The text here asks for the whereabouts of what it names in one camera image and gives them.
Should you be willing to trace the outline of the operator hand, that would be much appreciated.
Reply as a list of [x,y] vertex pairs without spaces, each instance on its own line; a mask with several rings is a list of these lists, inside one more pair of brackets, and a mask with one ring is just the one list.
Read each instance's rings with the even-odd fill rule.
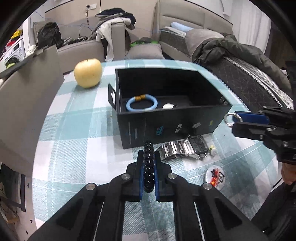
[[296,181],[296,165],[282,164],[281,175],[284,183],[292,185]]

